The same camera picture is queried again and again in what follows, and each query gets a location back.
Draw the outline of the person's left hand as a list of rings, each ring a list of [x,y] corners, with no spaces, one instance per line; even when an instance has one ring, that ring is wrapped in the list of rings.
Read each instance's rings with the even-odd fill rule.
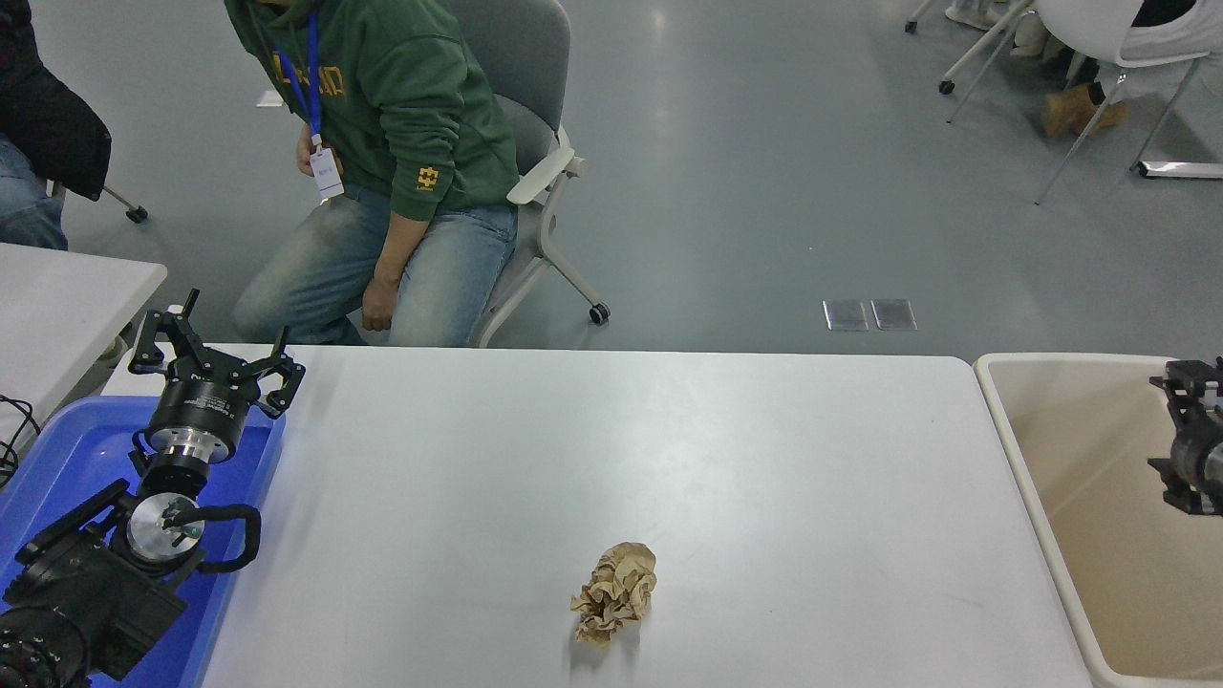
[[[371,332],[386,332],[393,328],[397,297],[400,296],[400,277],[371,277],[362,296],[362,328]]]

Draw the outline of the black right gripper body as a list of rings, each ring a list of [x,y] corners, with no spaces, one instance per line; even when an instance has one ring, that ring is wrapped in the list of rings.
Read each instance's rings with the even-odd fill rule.
[[[1192,419],[1173,440],[1175,475],[1203,495],[1221,492],[1222,426],[1214,419]]]

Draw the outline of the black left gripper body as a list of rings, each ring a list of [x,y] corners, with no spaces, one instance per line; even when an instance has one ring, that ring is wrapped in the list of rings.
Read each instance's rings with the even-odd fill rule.
[[[227,375],[213,380],[198,371],[168,370],[164,378],[164,391],[146,428],[147,444],[170,447],[194,431],[223,447],[236,447],[249,411],[249,382]]]

